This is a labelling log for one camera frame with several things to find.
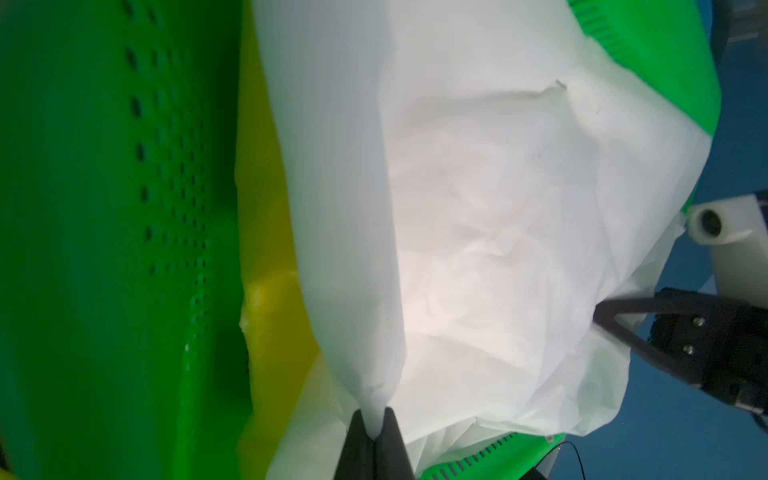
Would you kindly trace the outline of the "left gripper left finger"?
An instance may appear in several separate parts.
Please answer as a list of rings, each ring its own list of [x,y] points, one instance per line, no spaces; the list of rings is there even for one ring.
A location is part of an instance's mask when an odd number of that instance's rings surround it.
[[[365,429],[362,413],[357,410],[351,419],[334,473],[334,480],[374,480],[375,441]]]

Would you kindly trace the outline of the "green plastic basket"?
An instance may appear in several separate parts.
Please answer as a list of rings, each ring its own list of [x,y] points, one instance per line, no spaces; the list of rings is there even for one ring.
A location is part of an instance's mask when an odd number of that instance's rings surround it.
[[[1,448],[20,479],[244,479],[243,2],[1,5]],[[695,2],[564,2],[711,136]],[[413,469],[518,479],[564,435]]]

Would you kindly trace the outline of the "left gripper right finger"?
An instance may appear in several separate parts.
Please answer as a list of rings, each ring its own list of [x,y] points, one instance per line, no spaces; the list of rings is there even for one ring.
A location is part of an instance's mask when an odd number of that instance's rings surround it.
[[[384,412],[380,435],[374,441],[375,480],[414,480],[414,472],[394,410]]]

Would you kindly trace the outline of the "white raincoat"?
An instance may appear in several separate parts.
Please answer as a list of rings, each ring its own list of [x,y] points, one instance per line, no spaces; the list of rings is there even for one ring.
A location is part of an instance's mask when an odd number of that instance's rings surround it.
[[[598,303],[654,289],[712,139],[564,1],[256,1],[320,353],[267,475],[329,479],[355,411],[412,467],[610,423]]]

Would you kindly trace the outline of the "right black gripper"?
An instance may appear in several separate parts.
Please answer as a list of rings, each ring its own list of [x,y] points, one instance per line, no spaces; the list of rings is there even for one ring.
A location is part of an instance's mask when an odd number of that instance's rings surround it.
[[[767,310],[735,305],[718,295],[664,288],[656,298],[612,299],[596,305],[593,323],[630,347],[647,363],[675,375],[677,361],[696,368],[702,379],[691,385],[729,406],[767,414]],[[674,299],[712,300],[713,318],[675,312]],[[656,314],[650,345],[621,317]]]

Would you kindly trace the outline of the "yellow raincoat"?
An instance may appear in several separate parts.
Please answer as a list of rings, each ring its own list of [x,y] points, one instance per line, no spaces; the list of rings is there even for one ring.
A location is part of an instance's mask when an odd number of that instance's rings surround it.
[[[240,328],[253,407],[237,452],[242,478],[264,479],[318,348],[298,282],[284,168],[249,1],[242,4],[234,179]]]

